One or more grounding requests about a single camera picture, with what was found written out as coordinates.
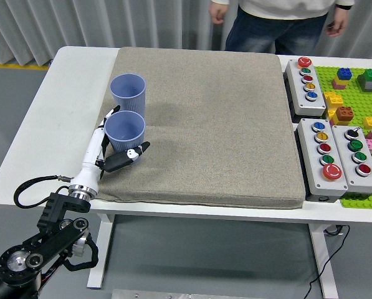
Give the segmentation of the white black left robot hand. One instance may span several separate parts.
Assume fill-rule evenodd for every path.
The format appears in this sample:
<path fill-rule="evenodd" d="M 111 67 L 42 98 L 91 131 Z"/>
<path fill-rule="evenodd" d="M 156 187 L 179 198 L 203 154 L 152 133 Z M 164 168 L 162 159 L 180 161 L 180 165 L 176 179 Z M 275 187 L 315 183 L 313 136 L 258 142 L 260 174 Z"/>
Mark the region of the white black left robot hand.
<path fill-rule="evenodd" d="M 146 123 L 137 112 L 115 107 L 94 130 L 82 168 L 70 181 L 69 195 L 91 200 L 98 194 L 102 173 L 114 172 L 133 164 L 148 149 L 144 140 Z"/>

